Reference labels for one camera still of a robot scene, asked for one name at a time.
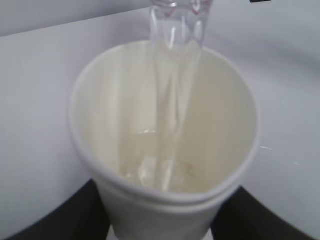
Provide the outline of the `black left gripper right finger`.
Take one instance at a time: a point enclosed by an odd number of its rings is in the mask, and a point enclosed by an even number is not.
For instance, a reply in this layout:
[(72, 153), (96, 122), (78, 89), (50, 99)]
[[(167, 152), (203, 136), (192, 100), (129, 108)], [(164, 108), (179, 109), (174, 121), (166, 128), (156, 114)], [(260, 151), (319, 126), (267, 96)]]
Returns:
[(215, 240), (312, 240), (269, 211), (243, 187), (220, 208), (211, 224)]

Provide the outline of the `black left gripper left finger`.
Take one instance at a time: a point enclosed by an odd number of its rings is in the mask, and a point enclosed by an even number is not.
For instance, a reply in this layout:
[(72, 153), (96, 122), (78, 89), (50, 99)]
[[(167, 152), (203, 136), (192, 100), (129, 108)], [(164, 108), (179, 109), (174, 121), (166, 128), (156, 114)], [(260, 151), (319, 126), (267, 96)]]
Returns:
[(96, 184), (89, 180), (59, 208), (8, 240), (105, 240), (110, 220)]

